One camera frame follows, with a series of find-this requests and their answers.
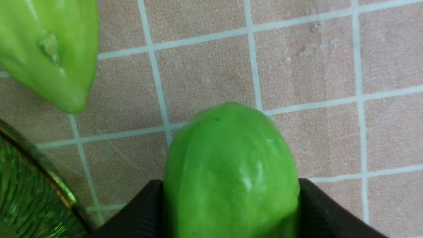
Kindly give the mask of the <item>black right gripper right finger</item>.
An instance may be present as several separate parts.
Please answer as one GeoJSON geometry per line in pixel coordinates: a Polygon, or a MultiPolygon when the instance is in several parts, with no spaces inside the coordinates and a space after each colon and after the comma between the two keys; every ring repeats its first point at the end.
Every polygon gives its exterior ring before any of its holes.
{"type": "Polygon", "coordinates": [[[308,179],[301,187],[300,238],[385,238],[308,179]]]}

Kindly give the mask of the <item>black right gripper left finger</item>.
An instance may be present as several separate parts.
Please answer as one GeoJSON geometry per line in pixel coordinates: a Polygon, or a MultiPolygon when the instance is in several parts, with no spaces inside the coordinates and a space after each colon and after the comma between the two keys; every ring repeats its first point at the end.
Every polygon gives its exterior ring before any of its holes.
{"type": "Polygon", "coordinates": [[[151,180],[90,238],[161,238],[163,182],[151,180]]]}

